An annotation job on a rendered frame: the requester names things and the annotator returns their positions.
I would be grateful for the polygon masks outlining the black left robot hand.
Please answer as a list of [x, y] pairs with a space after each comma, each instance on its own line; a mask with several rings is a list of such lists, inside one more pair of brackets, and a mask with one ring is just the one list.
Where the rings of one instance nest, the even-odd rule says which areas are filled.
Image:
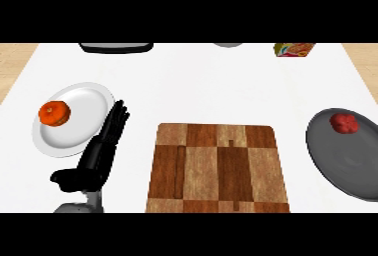
[[51, 181], [59, 185], [64, 192], [96, 192], [102, 189], [129, 117], [124, 101], [118, 100], [105, 118], [101, 132], [86, 146], [77, 167], [58, 170], [51, 176]]

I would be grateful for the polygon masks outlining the wooden checkered cutting board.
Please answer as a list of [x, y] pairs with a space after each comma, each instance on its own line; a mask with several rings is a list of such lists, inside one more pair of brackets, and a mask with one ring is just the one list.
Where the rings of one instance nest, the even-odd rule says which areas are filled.
[[273, 128], [160, 124], [147, 211], [287, 213]]

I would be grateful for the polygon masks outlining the dark grey pan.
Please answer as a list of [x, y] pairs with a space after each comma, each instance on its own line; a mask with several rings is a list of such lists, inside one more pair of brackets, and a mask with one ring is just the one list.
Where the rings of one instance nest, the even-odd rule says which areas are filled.
[[[359, 124], [353, 134], [331, 125], [334, 114], [352, 114]], [[378, 125], [358, 112], [330, 108], [312, 118], [306, 130], [307, 151], [331, 184], [350, 196], [378, 202]]]

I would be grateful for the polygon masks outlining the red bell pepper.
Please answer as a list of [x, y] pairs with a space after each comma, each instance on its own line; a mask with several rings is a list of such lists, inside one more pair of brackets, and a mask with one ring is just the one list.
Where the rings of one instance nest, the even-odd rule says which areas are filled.
[[331, 126], [340, 134], [355, 134], [359, 131], [359, 123], [352, 114], [337, 113], [333, 115]]

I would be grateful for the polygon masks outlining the white round plate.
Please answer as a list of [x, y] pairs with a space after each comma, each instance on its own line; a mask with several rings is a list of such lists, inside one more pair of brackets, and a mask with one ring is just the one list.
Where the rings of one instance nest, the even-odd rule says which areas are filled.
[[84, 151], [92, 137], [99, 133], [115, 99], [104, 85], [83, 82], [62, 89], [49, 100], [68, 104], [71, 116], [58, 127], [46, 126], [36, 117], [33, 142], [43, 154], [62, 158]]

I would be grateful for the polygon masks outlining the orange pumpkin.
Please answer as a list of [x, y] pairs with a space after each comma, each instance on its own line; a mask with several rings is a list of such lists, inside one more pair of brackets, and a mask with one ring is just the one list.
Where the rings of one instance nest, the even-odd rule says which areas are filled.
[[56, 127], [67, 123], [71, 116], [71, 109], [64, 101], [48, 102], [39, 110], [40, 123]]

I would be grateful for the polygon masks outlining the colourful printed box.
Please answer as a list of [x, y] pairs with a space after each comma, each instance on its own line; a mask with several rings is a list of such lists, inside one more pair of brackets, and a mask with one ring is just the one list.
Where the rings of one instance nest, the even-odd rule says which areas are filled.
[[315, 47], [315, 43], [276, 43], [275, 55], [278, 57], [306, 57]]

